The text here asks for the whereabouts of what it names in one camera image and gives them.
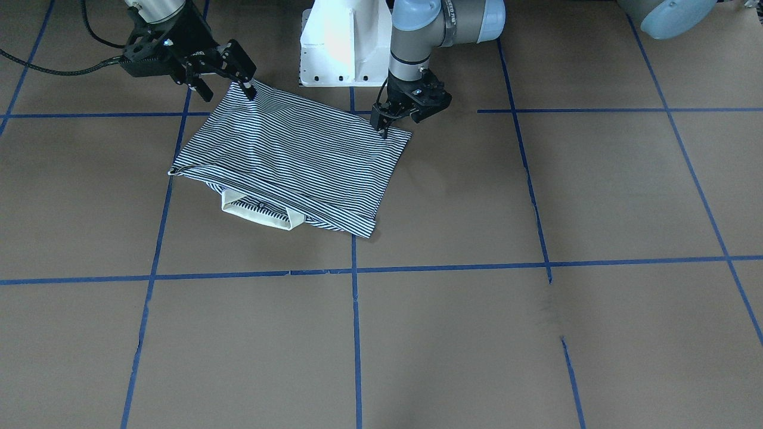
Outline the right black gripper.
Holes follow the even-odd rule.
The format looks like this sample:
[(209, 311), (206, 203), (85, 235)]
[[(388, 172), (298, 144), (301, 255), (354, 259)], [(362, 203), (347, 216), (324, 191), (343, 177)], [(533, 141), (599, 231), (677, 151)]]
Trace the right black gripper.
[(213, 91), (201, 74), (212, 73), (226, 73), (248, 100), (255, 100), (257, 89), (252, 84), (255, 63), (237, 40), (220, 46), (193, 3), (130, 3), (128, 16), (134, 22), (131, 33), (145, 30), (164, 33), (164, 46), (176, 62), (172, 75), (182, 75), (183, 83), (203, 101), (211, 101)]

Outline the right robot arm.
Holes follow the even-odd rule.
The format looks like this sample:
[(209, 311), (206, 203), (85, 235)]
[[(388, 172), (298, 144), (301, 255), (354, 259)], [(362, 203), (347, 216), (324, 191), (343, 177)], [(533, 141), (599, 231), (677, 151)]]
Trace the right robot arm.
[(213, 91), (202, 76), (218, 75), (235, 82), (248, 100), (256, 65), (236, 40), (218, 43), (201, 11), (191, 1), (127, 1), (134, 22), (120, 65), (133, 77), (169, 76), (187, 85), (204, 101)]

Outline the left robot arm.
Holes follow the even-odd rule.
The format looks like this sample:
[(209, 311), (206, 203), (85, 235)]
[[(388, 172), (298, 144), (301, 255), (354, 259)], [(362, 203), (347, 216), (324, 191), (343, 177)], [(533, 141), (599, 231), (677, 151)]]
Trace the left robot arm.
[[(708, 16), (714, 1), (619, 1), (618, 6), (655, 40), (688, 32)], [(419, 123), (447, 109), (452, 95), (430, 68), (436, 47), (493, 41), (503, 33), (502, 1), (396, 1), (390, 33), (387, 100), (371, 107), (370, 125), (387, 137), (397, 120)]]

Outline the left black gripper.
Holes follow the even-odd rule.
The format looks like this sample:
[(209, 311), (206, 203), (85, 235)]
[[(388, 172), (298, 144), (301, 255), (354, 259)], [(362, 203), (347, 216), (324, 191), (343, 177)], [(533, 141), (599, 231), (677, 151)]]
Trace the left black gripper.
[(371, 106), (370, 125), (382, 138), (404, 117), (431, 117), (439, 112), (439, 79), (429, 69), (420, 70), (420, 78), (404, 80), (389, 71), (387, 101)]

